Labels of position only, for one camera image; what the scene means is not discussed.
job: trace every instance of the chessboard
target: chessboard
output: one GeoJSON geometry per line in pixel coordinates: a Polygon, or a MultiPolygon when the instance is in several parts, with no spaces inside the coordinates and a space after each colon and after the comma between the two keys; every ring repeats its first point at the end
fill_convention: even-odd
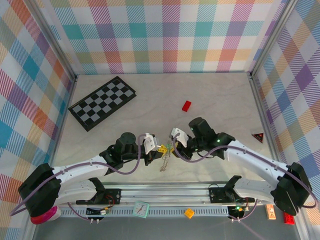
{"type": "Polygon", "coordinates": [[[88,132],[136,96],[136,91],[116,76],[69,107],[69,111],[88,132]]]}

